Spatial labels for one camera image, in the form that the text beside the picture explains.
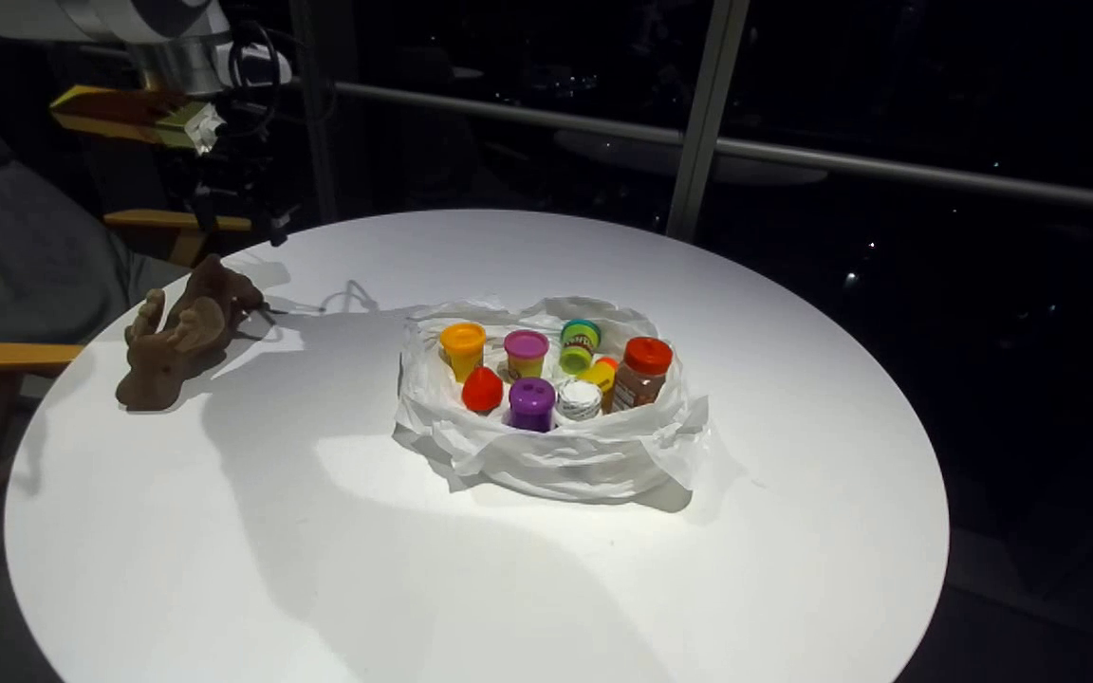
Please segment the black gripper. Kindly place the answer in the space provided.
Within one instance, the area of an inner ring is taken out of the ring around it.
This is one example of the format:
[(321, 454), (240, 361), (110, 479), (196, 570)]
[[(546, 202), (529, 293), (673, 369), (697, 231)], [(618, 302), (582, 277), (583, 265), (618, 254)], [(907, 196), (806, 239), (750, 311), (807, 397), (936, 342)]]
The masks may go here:
[(228, 216), (240, 216), (268, 247), (283, 247), (296, 228), (296, 202), (276, 179), (276, 102), (220, 96), (216, 113), (216, 141), (193, 163), (188, 213), (196, 231), (220, 231)]

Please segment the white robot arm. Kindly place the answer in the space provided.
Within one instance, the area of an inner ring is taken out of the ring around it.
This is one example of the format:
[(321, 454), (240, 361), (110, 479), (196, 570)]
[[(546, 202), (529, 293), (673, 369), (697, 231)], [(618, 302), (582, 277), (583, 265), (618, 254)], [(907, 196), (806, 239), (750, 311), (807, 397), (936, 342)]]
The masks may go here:
[(244, 36), (220, 0), (0, 0), (0, 36), (126, 53), (142, 88), (75, 83), (49, 113), (75, 132), (200, 160), (268, 129), (268, 113), (231, 122), (228, 96), (276, 96), (296, 78), (292, 59), (263, 30)]

